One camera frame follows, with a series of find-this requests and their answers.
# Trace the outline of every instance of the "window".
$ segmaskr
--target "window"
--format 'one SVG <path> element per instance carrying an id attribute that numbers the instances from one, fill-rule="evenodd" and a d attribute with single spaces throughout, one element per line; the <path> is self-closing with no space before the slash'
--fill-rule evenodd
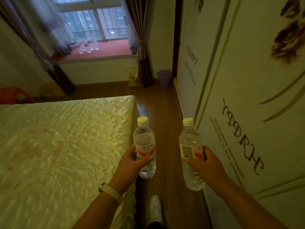
<path id="1" fill-rule="evenodd" d="M 120 0 L 54 0 L 74 38 L 94 35 L 97 40 L 127 38 Z"/>

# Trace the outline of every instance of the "bedspread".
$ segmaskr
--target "bedspread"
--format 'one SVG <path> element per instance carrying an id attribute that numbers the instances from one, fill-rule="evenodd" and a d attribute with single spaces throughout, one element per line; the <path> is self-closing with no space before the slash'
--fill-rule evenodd
<path id="1" fill-rule="evenodd" d="M 0 228 L 70 228 L 132 144 L 134 96 L 0 105 Z M 135 184 L 111 228 L 133 228 Z"/>

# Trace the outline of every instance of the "wristwatch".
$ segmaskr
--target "wristwatch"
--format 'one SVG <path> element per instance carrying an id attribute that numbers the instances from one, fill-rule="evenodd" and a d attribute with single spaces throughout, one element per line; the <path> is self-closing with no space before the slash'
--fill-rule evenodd
<path id="1" fill-rule="evenodd" d="M 119 205 L 121 205 L 121 203 L 123 201 L 123 197 L 118 192 L 116 192 L 114 189 L 112 189 L 110 186 L 108 186 L 106 183 L 102 183 L 99 186 L 98 191 L 99 192 L 102 192 L 102 191 L 106 192 L 111 197 L 113 197 Z"/>

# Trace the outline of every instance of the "purple trash bin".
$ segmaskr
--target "purple trash bin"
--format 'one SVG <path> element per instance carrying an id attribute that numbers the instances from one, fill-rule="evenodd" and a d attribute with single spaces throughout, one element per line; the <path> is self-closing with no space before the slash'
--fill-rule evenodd
<path id="1" fill-rule="evenodd" d="M 159 80 L 160 87 L 168 88 L 171 85 L 172 73 L 170 70 L 158 71 L 157 77 Z"/>

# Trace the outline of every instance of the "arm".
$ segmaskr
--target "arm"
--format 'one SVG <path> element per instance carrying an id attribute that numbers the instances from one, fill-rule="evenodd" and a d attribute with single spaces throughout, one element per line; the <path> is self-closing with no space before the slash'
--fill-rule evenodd
<path id="1" fill-rule="evenodd" d="M 116 173 L 108 186 L 123 195 L 138 177 L 140 169 L 153 160 L 153 155 L 134 161 L 135 146 L 131 146 L 122 156 Z M 110 195 L 101 192 L 90 204 L 72 229 L 108 229 L 111 226 L 118 203 Z"/>
<path id="2" fill-rule="evenodd" d="M 220 160 L 208 147 L 204 147 L 204 153 L 205 162 L 191 158 L 185 161 L 224 200 L 242 228 L 287 229 L 228 177 Z"/>

